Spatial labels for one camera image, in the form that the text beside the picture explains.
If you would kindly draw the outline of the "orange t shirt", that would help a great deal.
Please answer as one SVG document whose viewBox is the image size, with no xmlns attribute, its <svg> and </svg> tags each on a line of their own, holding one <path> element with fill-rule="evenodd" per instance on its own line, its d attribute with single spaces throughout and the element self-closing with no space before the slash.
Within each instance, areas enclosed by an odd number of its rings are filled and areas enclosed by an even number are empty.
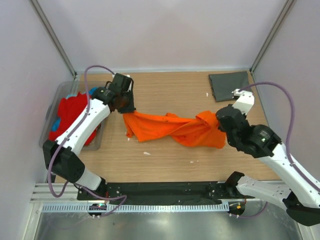
<svg viewBox="0 0 320 240">
<path fill-rule="evenodd" d="M 222 149 L 226 134 L 219 130 L 218 119 L 209 110 L 195 118 L 183 118 L 173 113 L 166 115 L 146 114 L 135 111 L 123 114 L 128 138 L 135 136 L 139 142 L 171 137 L 185 147 L 210 147 Z"/>
</svg>

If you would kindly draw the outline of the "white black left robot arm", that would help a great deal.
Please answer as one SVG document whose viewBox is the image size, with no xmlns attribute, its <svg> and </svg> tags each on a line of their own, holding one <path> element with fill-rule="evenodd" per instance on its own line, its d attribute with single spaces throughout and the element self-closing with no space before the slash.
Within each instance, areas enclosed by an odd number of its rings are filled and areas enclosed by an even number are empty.
<svg viewBox="0 0 320 240">
<path fill-rule="evenodd" d="M 134 80 L 129 75 L 116 73 L 107 86 L 98 87 L 86 96 L 86 106 L 70 127 L 42 145 L 49 174 L 81 186 L 95 200 L 106 196 L 106 180 L 90 171 L 78 155 L 93 131 L 113 111 L 120 114 L 135 111 L 133 86 Z"/>
</svg>

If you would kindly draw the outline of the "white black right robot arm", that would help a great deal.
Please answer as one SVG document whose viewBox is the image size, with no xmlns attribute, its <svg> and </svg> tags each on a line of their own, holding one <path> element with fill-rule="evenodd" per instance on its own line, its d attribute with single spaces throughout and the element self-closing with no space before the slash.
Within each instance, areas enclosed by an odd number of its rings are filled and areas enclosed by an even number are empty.
<svg viewBox="0 0 320 240">
<path fill-rule="evenodd" d="M 225 182 L 231 198 L 239 195 L 261 199 L 283 209 L 293 220 L 311 227 L 320 223 L 319 181 L 286 152 L 281 138 L 268 126 L 251 125 L 231 104 L 216 113 L 219 129 L 237 151 L 260 160 L 286 184 L 272 185 L 235 171 Z"/>
</svg>

